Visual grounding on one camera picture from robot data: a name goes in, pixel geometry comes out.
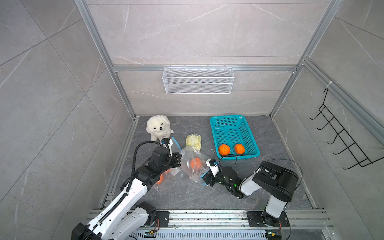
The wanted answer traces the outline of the orange one bag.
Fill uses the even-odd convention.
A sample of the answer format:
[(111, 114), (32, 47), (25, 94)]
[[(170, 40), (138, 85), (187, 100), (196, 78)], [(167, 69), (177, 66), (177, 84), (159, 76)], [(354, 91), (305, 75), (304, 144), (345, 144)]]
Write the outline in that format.
[(199, 174), (200, 171), (203, 169), (201, 159), (195, 158), (195, 159), (191, 160), (190, 168), (191, 168), (192, 174)]

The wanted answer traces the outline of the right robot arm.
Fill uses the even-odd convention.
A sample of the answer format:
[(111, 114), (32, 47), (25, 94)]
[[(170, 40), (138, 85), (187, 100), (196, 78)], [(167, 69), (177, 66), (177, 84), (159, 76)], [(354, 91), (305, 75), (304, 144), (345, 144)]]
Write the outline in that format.
[(238, 199), (249, 197), (261, 189), (270, 194), (268, 203), (261, 213), (247, 212), (251, 227), (260, 224), (276, 228), (290, 225), (283, 211), (292, 201), (294, 192), (301, 183), (301, 179), (295, 172), (269, 161), (263, 161), (254, 173), (241, 179), (234, 168), (229, 166), (222, 168), (215, 159), (207, 160), (206, 164), (210, 170), (201, 175), (206, 185), (220, 184)]

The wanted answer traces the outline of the orange two bag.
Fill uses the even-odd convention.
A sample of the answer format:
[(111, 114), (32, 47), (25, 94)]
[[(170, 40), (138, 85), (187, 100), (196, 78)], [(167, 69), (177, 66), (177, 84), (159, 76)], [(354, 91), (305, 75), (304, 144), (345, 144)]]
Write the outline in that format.
[(245, 147), (242, 144), (236, 144), (234, 149), (237, 155), (243, 155), (246, 151)]

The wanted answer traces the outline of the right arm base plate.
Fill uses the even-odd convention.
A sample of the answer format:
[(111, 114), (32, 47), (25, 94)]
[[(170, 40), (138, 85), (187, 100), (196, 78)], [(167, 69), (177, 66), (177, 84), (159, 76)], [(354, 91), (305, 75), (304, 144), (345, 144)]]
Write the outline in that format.
[(290, 223), (285, 212), (282, 212), (278, 218), (274, 218), (265, 211), (247, 211), (247, 219), (251, 228), (287, 228)]

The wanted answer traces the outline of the orange three bag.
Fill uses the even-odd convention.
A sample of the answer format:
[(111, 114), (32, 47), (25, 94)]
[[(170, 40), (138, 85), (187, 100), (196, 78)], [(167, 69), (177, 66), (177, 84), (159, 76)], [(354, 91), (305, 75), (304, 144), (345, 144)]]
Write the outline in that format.
[(231, 153), (231, 148), (225, 144), (220, 145), (218, 150), (220, 157), (228, 156)]

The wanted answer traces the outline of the white plush dog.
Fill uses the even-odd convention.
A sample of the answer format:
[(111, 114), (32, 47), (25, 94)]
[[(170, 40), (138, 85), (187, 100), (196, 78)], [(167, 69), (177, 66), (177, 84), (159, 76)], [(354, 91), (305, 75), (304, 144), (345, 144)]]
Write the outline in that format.
[(147, 121), (146, 131), (151, 135), (151, 141), (169, 138), (172, 133), (170, 121), (163, 115), (150, 117)]

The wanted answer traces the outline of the yellow tissue packet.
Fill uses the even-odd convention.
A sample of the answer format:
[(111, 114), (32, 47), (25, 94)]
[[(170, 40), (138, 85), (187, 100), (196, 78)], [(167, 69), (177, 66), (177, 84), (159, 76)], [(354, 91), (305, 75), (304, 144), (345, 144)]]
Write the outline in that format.
[(197, 134), (188, 135), (186, 138), (186, 146), (194, 147), (200, 151), (202, 146), (202, 137)]

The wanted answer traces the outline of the aluminium rail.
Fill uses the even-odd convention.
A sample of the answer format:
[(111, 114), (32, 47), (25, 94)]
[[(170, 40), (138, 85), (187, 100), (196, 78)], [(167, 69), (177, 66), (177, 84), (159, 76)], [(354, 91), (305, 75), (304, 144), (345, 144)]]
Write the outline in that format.
[[(251, 228), (247, 219), (247, 211), (252, 210), (160, 210), (170, 212), (170, 221), (167, 228), (177, 230), (268, 230), (279, 228)], [(298, 230), (326, 230), (332, 229), (331, 223), (325, 210), (285, 210), (290, 227), (282, 229)]]

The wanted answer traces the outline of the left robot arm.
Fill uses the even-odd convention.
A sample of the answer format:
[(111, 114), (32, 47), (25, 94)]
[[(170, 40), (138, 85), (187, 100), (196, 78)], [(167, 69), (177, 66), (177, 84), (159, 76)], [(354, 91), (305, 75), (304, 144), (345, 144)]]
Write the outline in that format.
[(124, 240), (140, 227), (159, 229), (156, 208), (138, 201), (160, 181), (163, 173), (181, 166), (182, 155), (172, 151), (170, 139), (156, 144), (151, 157), (142, 166), (132, 167), (129, 181), (120, 194), (88, 224), (79, 223), (74, 227), (73, 240)]

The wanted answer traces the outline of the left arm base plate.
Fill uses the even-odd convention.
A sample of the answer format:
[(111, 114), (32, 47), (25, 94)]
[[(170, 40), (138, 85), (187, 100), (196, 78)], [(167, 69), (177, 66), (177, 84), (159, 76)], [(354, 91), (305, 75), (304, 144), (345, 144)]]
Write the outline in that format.
[(147, 222), (144, 224), (144, 227), (151, 228), (167, 228), (170, 221), (170, 212), (169, 211), (156, 211), (149, 214)]

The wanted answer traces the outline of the teal plastic basket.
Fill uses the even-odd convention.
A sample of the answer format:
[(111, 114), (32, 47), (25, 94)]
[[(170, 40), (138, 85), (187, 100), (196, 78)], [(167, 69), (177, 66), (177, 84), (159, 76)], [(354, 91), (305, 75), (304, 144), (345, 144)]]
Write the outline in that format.
[[(243, 160), (260, 156), (259, 147), (245, 116), (215, 116), (210, 118), (210, 124), (219, 159), (222, 159), (223, 161)], [(245, 152), (243, 154), (236, 153), (235, 146), (238, 144), (245, 147)], [(230, 148), (229, 155), (222, 156), (219, 153), (219, 147), (221, 145), (227, 145)]]

